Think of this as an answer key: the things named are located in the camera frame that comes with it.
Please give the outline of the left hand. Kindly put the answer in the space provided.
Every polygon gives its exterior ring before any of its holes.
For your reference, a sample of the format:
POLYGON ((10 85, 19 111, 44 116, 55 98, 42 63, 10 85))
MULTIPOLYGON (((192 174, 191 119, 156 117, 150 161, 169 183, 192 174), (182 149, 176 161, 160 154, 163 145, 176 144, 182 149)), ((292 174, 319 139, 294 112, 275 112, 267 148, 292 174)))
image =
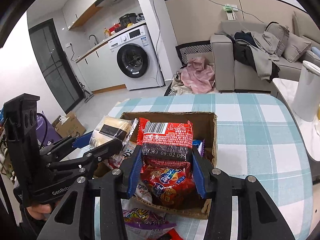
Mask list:
POLYGON ((53 207, 56 207, 59 204, 59 202, 55 203, 54 206, 51 206, 50 204, 38 204, 34 203, 31 206, 27 207, 27 211, 31 217, 33 217, 35 220, 44 220, 47 221, 50 214, 53 211, 53 207))

